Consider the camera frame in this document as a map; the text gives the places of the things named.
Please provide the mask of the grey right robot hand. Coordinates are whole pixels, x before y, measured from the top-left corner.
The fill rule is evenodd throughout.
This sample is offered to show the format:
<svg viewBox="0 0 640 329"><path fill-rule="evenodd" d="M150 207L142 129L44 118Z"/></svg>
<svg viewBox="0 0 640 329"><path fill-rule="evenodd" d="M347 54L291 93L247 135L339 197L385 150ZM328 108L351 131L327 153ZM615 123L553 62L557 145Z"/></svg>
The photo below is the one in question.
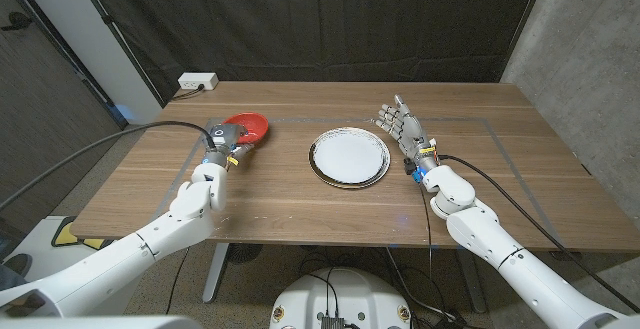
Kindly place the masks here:
<svg viewBox="0 0 640 329"><path fill-rule="evenodd" d="M435 149L426 130L399 94L394 95L394 102L382 105L375 124L398 143L401 152L417 168L426 172L436 168Z"/></svg>

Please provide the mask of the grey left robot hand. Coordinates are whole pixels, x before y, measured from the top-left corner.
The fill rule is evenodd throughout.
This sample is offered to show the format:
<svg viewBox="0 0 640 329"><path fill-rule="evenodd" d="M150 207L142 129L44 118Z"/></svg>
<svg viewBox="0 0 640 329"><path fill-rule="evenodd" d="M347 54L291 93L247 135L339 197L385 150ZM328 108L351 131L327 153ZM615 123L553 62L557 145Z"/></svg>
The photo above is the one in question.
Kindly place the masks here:
<svg viewBox="0 0 640 329"><path fill-rule="evenodd" d="M202 164L217 164L225 167L228 159L240 159L254 148L254 144L240 144L248 130L239 124L220 124L210 130L215 147L205 150Z"/></svg>

